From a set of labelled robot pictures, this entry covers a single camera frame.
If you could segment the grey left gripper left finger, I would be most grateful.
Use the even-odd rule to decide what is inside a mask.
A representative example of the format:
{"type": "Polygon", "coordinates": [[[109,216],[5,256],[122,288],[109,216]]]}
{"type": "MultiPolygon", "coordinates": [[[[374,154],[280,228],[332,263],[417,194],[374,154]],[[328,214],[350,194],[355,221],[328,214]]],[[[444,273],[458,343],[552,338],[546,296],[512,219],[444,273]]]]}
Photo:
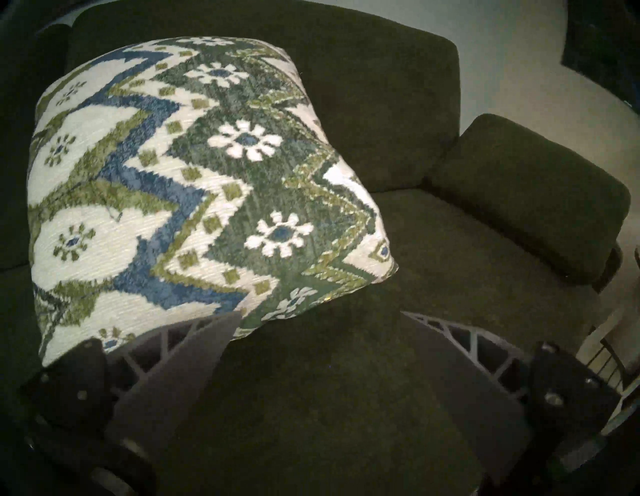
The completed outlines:
{"type": "Polygon", "coordinates": [[[106,350],[92,337],[30,377],[35,423],[156,458],[211,379],[241,322],[233,311],[157,327],[106,350]]]}

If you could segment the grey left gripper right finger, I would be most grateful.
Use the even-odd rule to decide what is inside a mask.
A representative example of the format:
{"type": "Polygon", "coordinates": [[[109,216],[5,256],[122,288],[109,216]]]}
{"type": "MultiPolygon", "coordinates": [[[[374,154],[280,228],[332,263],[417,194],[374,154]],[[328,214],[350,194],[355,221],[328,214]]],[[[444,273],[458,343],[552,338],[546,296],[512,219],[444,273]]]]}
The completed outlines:
{"type": "Polygon", "coordinates": [[[597,437],[621,394],[549,340],[532,353],[485,329],[402,311],[438,402],[484,470],[483,485],[553,485],[559,454],[597,437]]]}

